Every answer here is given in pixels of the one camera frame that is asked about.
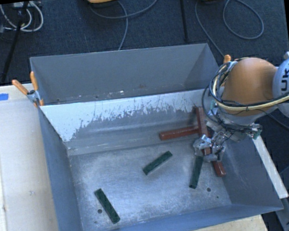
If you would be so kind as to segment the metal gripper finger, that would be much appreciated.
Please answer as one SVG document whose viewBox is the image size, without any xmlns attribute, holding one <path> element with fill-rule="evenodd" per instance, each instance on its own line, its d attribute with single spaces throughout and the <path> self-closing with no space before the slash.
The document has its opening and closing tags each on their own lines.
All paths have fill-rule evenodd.
<svg viewBox="0 0 289 231">
<path fill-rule="evenodd" d="M 193 142 L 192 147 L 194 149 L 194 155 L 196 156 L 206 155 L 206 149 L 211 148 L 211 146 L 212 146 L 211 138 L 203 134 L 201 137 L 199 137 Z"/>
<path fill-rule="evenodd" d="M 223 132 L 214 133 L 211 139 L 211 161 L 220 161 L 225 153 L 226 136 Z"/>
</svg>

